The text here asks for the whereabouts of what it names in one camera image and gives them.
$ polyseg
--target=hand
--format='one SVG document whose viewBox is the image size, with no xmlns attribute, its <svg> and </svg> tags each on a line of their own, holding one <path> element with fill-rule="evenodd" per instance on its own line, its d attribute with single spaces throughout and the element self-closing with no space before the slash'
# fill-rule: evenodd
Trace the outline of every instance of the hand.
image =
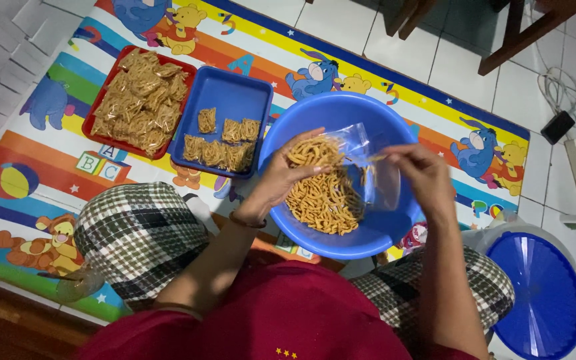
<svg viewBox="0 0 576 360">
<path fill-rule="evenodd" d="M 390 146 L 381 151 L 410 180 L 426 217 L 455 218 L 454 188 L 444 159 L 421 144 Z"/>
<path fill-rule="evenodd" d="M 257 212 L 260 213 L 260 215 L 263 214 L 263 217 L 265 217 L 272 207 L 281 204 L 286 199 L 293 185 L 299 180 L 329 172 L 332 169 L 330 166 L 288 167 L 287 155 L 297 143 L 323 133 L 323 127 L 301 133 L 290 139 L 279 150 L 275 151 L 270 160 L 270 164 L 268 164 L 268 167 L 264 171 L 264 175 L 261 176 L 261 180 L 241 207 L 244 208 L 244 210 L 251 209 L 250 212 Z"/>
</svg>

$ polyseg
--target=checkered pants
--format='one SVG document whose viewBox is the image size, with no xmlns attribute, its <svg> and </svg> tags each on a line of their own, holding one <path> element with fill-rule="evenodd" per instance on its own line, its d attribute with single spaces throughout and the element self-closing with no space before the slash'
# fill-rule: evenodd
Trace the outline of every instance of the checkered pants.
<svg viewBox="0 0 576 360">
<path fill-rule="evenodd" d="M 463 254 L 481 326 L 488 329 L 510 312 L 515 303 L 515 290 L 506 273 L 491 258 L 466 246 Z M 422 248 L 350 280 L 379 309 L 381 319 L 407 347 L 417 342 L 423 257 Z"/>
<path fill-rule="evenodd" d="M 118 185 L 79 214 L 75 242 L 133 311 L 157 294 L 208 244 L 185 201 L 165 183 Z"/>
<path fill-rule="evenodd" d="M 126 184 L 92 198 L 77 219 L 75 242 L 127 306 L 147 309 L 206 247 L 208 238 L 185 201 L 165 183 Z M 424 251 L 350 280 L 404 343 L 414 339 Z M 490 258 L 464 248 L 466 271 L 484 329 L 512 308 L 508 276 Z"/>
</svg>

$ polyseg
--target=red tray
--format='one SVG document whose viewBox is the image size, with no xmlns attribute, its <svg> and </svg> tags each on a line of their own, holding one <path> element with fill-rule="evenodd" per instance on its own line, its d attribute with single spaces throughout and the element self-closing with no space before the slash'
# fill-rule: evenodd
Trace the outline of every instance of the red tray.
<svg viewBox="0 0 576 360">
<path fill-rule="evenodd" d="M 144 156 L 144 157 L 148 158 L 145 151 L 143 151 L 143 150 L 141 150 L 141 149 L 139 149 L 139 148 L 137 148 L 137 147 L 135 147 L 129 143 L 117 141 L 117 140 L 109 138 L 107 136 L 91 135 L 90 134 L 90 132 L 92 131 L 92 125 L 95 123 L 95 118 L 96 118 L 95 111 L 99 107 L 101 100 L 104 98 L 104 96 L 106 95 L 106 92 L 108 91 L 107 90 L 108 84 L 110 84 L 110 82 L 115 78 L 115 76 L 117 75 L 117 73 L 119 73 L 119 71 L 123 71 L 121 68 L 119 68 L 119 61 L 121 61 L 121 59 L 123 59 L 126 55 L 128 55 L 131 51 L 135 50 L 136 48 L 140 49 L 140 53 L 145 53 L 148 51 L 144 48 L 141 48 L 141 47 L 135 46 L 135 45 L 128 45 L 121 50 L 121 52 L 119 53 L 119 56 L 117 56 L 117 61 L 115 61 L 115 64 L 113 65 L 112 70 L 110 70 L 110 74 L 108 74 L 106 81 L 104 81 L 104 85 L 101 86 L 101 90 L 99 91 L 99 94 L 97 94 L 97 97 L 95 98 L 95 102 L 92 103 L 92 106 L 90 107 L 90 111 L 86 115 L 86 119 L 84 120 L 84 123 L 81 126 L 81 131 L 84 133 L 84 135 L 86 135 L 87 138 L 91 139 L 92 141 L 96 141 L 96 142 L 103 143 L 106 145 L 112 145 L 112 146 L 116 147 L 117 149 L 125 150 L 127 152 L 132 152 L 133 154 Z M 186 107 L 186 102 L 188 101 L 188 94 L 190 94 L 190 87 L 193 86 L 193 81 L 195 80 L 195 74 L 197 72 L 197 69 L 190 64 L 169 58 L 169 57 L 164 56 L 164 55 L 157 54 L 157 57 L 159 59 L 160 64 L 163 65 L 166 63 L 173 63 L 175 65 L 181 66 L 181 69 L 188 73 L 188 77 L 184 81 L 186 86 L 188 86 L 188 92 L 186 93 L 186 96 L 184 97 L 184 99 L 181 100 L 181 102 L 179 103 L 179 110 L 181 111 L 181 114 L 183 114 L 184 108 Z M 179 121 L 177 121 L 177 123 L 175 124 L 175 128 L 172 130 L 173 135 L 175 134 L 175 131 L 177 130 L 178 125 L 179 125 Z M 166 150 L 168 150 L 168 146 L 169 146 L 171 141 L 172 141 L 172 138 L 167 143 L 165 143 L 164 146 L 162 146 L 152 156 L 152 160 L 161 159 L 166 154 Z"/>
</svg>

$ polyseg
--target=blue lid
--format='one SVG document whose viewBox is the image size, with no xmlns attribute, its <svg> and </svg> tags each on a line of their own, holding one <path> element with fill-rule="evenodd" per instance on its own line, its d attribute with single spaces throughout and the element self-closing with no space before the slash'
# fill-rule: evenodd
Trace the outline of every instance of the blue lid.
<svg viewBox="0 0 576 360">
<path fill-rule="evenodd" d="M 524 359 L 561 359 L 576 346 L 576 273 L 550 242 L 506 232 L 486 253 L 515 287 L 515 306 L 493 330 Z"/>
</svg>

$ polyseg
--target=beach ball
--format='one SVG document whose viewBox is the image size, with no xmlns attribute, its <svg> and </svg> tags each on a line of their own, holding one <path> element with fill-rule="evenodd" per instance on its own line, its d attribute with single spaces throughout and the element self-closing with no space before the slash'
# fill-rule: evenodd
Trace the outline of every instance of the beach ball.
<svg viewBox="0 0 576 360">
<path fill-rule="evenodd" d="M 497 218 L 497 215 L 503 210 L 504 208 L 501 205 L 494 204 L 490 207 L 490 216 L 492 218 Z"/>
<path fill-rule="evenodd" d="M 37 190 L 39 176 L 30 167 L 20 163 L 0 165 L 0 197 L 21 199 Z"/>
</svg>

